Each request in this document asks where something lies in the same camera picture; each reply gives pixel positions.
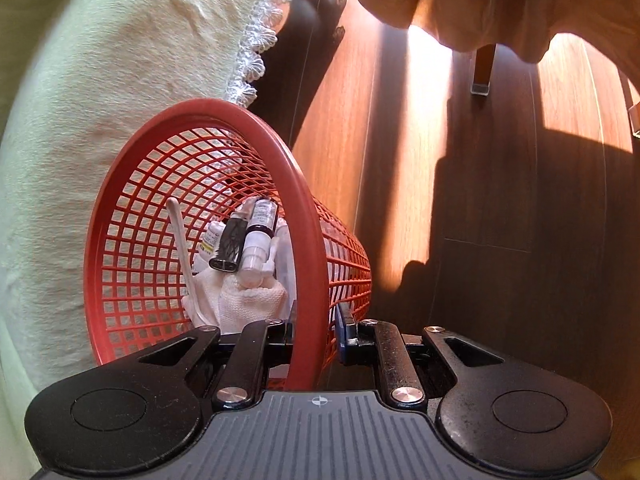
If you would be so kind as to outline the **cream knitted cloth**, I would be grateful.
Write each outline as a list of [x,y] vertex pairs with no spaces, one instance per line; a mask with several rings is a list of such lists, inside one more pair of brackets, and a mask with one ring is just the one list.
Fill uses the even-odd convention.
[[208,269],[193,278],[198,306],[196,312],[189,295],[181,305],[194,327],[213,325],[223,335],[241,333],[251,322],[290,316],[288,292],[275,278],[265,278],[258,287],[244,288],[235,274]]

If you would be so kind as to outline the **black lighter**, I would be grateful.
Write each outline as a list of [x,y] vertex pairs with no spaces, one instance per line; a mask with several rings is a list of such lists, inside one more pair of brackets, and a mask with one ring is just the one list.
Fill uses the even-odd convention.
[[234,273],[239,269],[247,221],[240,217],[227,220],[222,231],[215,255],[209,259],[209,266],[220,272]]

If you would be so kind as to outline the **white plastic spoon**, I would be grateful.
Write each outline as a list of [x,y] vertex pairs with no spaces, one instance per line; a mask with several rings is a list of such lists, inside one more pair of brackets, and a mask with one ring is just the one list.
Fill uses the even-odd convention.
[[201,311],[198,302],[198,290],[196,289],[191,263],[189,258],[188,246],[186,246],[186,230],[184,229],[183,218],[180,210],[180,204],[175,197],[169,197],[166,203],[168,218],[174,229],[175,244],[177,248],[178,259],[180,262],[181,272],[186,284],[186,290],[191,300],[195,317],[203,324],[207,325],[208,321]]

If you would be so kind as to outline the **red plastic mesh basket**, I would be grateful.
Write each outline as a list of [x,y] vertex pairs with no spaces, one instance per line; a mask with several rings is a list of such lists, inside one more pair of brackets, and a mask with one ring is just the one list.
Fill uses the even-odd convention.
[[364,318],[371,267],[356,235],[312,196],[269,125],[217,99],[176,104],[126,143],[103,181],[88,227],[84,298],[89,339],[105,364],[190,330],[186,285],[167,201],[175,198],[190,255],[206,228],[244,200],[275,200],[295,264],[293,354],[283,385],[308,390],[334,359],[333,313]]

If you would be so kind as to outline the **clear plastic case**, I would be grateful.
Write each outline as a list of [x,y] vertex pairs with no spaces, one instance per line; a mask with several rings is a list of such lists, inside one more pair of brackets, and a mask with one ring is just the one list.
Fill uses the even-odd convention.
[[277,255],[274,258],[276,279],[286,291],[286,303],[283,307],[283,313],[290,316],[297,299],[296,274],[291,233],[288,224],[283,218],[278,219],[274,237],[278,240]]

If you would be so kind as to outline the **white pill bottle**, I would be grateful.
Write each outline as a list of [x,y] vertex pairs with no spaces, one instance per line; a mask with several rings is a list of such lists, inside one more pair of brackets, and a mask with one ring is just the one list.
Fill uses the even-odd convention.
[[216,256],[219,241],[224,232],[224,222],[212,220],[206,224],[195,245],[192,272],[198,274],[209,267],[209,260]]

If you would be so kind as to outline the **white tissue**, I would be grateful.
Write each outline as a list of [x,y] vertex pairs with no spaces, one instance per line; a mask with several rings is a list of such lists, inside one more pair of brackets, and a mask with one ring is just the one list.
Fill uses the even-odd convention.
[[256,200],[258,200],[257,196],[247,197],[242,201],[238,206],[235,207],[235,210],[232,211],[232,218],[239,218],[245,221],[250,220],[252,216]]

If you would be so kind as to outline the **green covered sofa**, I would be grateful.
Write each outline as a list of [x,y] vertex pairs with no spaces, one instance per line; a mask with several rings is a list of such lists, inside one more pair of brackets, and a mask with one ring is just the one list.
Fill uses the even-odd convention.
[[38,467],[23,417],[90,367],[82,263],[115,157],[193,98],[247,106],[290,0],[1,0],[1,474]]

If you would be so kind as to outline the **beige quilted covered chair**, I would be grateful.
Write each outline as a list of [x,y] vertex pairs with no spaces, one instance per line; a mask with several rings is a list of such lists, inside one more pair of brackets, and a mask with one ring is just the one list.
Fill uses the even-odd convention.
[[444,46],[470,52],[509,47],[538,63],[551,39],[570,32],[639,81],[639,0],[359,0],[378,20],[421,27]]

